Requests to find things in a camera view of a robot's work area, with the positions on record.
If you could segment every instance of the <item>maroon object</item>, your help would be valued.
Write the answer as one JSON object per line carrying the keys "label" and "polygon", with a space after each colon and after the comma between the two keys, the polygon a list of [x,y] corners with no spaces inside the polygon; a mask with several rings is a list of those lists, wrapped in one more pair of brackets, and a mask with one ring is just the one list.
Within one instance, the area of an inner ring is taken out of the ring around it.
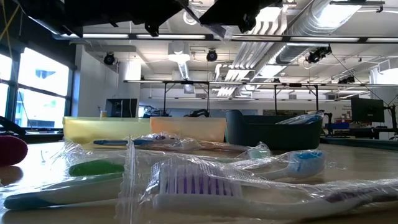
{"label": "maroon object", "polygon": [[0,167],[12,166],[24,160],[27,144],[13,136],[0,136]]}

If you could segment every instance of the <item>black monitor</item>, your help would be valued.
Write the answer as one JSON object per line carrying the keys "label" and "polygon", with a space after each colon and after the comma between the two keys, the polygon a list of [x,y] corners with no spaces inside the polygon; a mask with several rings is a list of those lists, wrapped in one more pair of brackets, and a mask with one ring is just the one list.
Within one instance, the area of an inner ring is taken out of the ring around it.
{"label": "black monitor", "polygon": [[105,108],[110,118],[135,118],[137,99],[107,99]]}
{"label": "black monitor", "polygon": [[384,122],[384,103],[382,100],[352,98],[351,110],[353,121]]}

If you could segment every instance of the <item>office room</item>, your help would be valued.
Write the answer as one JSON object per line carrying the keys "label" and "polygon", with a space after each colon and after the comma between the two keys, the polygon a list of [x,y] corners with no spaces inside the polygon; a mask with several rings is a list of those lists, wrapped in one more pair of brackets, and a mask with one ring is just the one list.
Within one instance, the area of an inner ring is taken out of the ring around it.
{"label": "office room", "polygon": [[1,224],[398,222],[398,1],[0,18]]}

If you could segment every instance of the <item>table surface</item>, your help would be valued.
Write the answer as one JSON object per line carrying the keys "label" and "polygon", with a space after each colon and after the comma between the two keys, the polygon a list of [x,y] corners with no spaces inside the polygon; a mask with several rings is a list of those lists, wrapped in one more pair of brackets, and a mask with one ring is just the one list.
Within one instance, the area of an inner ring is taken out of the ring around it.
{"label": "table surface", "polygon": [[[2,184],[18,182],[29,184],[38,175],[49,174],[49,167],[45,166],[42,151],[56,151],[61,149],[62,142],[29,145],[29,153],[24,161],[13,167],[0,168]],[[328,153],[329,161],[336,163],[333,169],[327,169],[322,177],[312,179],[312,182],[328,182],[338,179],[388,179],[398,176],[398,152],[361,147],[345,147],[321,144],[320,149]],[[0,210],[0,223],[118,223],[114,219],[114,201],[75,205],[62,208],[47,208],[31,211]],[[333,218],[321,218],[309,221],[253,221],[253,223],[397,223],[398,203],[381,205],[378,208],[363,208],[351,215]]]}

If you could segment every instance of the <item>yellow plastic container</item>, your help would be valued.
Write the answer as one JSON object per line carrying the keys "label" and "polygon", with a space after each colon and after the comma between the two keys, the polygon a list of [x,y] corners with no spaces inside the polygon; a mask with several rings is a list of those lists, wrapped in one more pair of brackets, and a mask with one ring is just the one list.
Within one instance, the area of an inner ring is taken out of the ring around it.
{"label": "yellow plastic container", "polygon": [[124,139],[150,134],[147,118],[84,118],[64,117],[63,134],[79,144],[97,139]]}
{"label": "yellow plastic container", "polygon": [[183,138],[224,142],[225,118],[150,118],[152,133],[168,132]]}

